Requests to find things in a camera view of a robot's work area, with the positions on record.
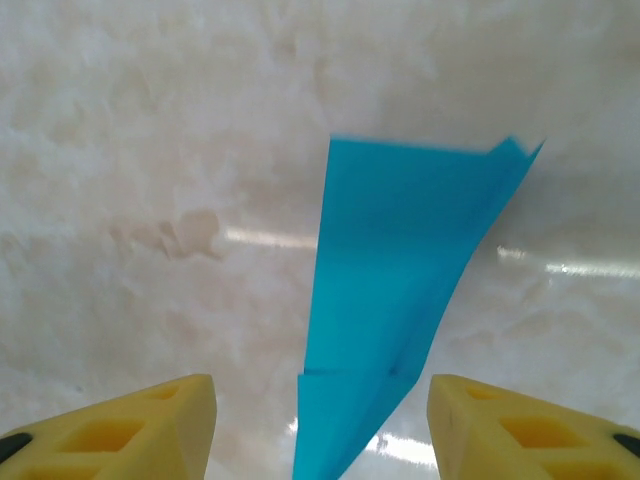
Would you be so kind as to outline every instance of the blue plastic sheet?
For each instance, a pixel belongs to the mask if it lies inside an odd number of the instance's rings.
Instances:
[[[294,479],[342,475],[418,381],[467,262],[538,151],[511,138],[489,152],[331,141]]]

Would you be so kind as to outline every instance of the yellow foam pad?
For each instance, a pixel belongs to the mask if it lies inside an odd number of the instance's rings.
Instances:
[[[427,418],[442,480],[640,479],[640,432],[454,375]]]
[[[2,435],[0,479],[201,480],[215,422],[211,377],[190,375]]]

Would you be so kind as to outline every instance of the folded blue paper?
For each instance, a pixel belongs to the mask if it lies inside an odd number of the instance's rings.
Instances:
[[[467,262],[539,150],[331,141],[294,479],[342,475],[418,381]]]

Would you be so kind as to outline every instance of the white marble surface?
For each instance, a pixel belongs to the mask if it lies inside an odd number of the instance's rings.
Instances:
[[[449,372],[640,427],[640,2],[0,0],[0,431],[213,374],[290,476],[330,132],[548,137],[345,475],[437,478]]]

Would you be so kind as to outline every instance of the glossy floor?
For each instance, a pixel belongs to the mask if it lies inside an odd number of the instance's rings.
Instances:
[[[429,379],[640,426],[640,2],[0,2],[0,430],[201,371],[287,478],[330,132],[548,142],[346,478],[437,478]]]

